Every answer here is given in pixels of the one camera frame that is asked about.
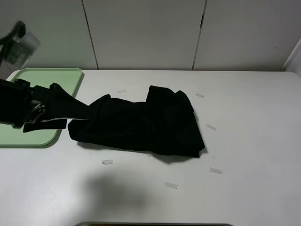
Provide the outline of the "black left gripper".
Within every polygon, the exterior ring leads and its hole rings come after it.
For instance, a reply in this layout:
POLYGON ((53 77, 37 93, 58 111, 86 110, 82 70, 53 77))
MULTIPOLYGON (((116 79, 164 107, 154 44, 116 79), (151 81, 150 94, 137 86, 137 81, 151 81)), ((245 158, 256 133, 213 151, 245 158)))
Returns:
POLYGON ((91 110, 88 105, 69 95, 59 84, 53 83, 49 88, 31 87, 28 81, 14 80, 20 89, 14 128, 23 128, 23 133, 45 130, 65 129, 67 119, 90 119, 91 110))

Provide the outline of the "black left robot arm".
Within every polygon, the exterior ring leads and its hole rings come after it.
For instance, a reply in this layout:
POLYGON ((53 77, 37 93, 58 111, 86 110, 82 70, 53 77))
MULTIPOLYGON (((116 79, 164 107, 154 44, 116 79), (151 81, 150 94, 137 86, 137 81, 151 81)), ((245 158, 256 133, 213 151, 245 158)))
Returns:
POLYGON ((65 129, 68 119, 89 120, 88 105, 69 95, 59 84, 31 87, 28 81, 0 81, 0 122, 24 133, 65 129))

